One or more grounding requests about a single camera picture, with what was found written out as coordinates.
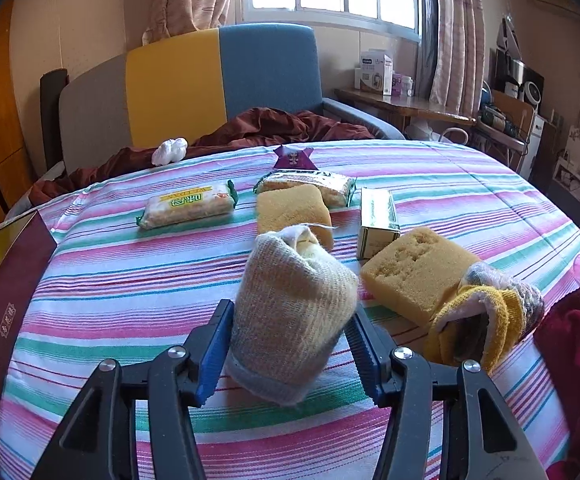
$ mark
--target sponge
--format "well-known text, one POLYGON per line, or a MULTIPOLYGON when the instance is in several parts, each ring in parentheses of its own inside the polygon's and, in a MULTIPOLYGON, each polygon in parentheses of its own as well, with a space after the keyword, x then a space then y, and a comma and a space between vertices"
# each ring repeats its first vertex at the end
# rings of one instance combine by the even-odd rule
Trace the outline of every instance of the sponge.
MULTIPOLYGON (((259 193, 257 216, 258 234, 279 232, 284 227, 304 223, 332 225, 321 192, 312 184, 259 193)), ((330 229, 311 226, 310 230, 324 248, 332 250, 334 238, 330 229)))
POLYGON ((427 227, 413 229, 376 254, 361 269, 365 288, 386 307, 419 326, 427 326, 458 282, 480 261, 427 227))

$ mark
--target knitted sock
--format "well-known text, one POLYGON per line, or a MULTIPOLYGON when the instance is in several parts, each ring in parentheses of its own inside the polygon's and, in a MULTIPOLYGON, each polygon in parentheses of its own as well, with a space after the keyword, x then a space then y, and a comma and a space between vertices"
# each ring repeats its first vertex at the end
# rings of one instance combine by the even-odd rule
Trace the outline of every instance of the knitted sock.
POLYGON ((228 373, 262 399, 303 400, 355 312, 357 286, 307 226, 259 235, 235 301, 228 373))

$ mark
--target wafer biscuit package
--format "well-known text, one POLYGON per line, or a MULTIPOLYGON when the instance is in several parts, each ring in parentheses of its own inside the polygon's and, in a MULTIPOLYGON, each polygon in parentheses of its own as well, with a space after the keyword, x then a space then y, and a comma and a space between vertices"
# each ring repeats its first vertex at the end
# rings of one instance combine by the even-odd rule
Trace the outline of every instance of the wafer biscuit package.
POLYGON ((289 187, 312 184, 321 192, 327 207, 346 207, 350 205, 355 192, 355 178, 329 171, 279 170, 267 174, 254 186, 255 193, 287 189, 289 187))
POLYGON ((233 211, 238 196, 234 184, 201 184, 162 196, 153 196, 145 206, 144 214, 137 218, 143 229, 177 224, 207 216, 233 211))

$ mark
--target white tissue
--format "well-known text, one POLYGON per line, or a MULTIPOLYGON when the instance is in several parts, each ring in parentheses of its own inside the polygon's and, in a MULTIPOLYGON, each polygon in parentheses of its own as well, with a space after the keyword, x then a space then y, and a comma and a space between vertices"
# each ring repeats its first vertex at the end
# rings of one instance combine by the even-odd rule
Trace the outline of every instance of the white tissue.
POLYGON ((152 153, 152 164, 154 166, 165 166, 171 162, 179 162, 185 157, 187 151, 187 140, 168 139, 152 153))

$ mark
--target dark red cloth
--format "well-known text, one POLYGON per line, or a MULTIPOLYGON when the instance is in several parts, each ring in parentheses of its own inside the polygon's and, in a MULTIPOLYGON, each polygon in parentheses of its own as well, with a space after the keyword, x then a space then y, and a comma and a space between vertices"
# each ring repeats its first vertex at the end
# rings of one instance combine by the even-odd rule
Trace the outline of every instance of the dark red cloth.
MULTIPOLYGON (((188 147, 185 158, 233 152, 252 146, 361 139, 374 139, 365 126, 341 123, 307 111, 293 115, 273 108, 251 108, 225 123, 214 133, 193 142, 188 147)), ((41 205, 90 184, 152 168, 154 150, 155 148, 123 148, 98 168, 79 169, 51 181, 39 180, 30 190, 30 202, 32 205, 41 205)))
POLYGON ((580 471, 580 288, 552 307, 534 332, 570 431, 565 460, 548 468, 550 480, 574 480, 580 471))

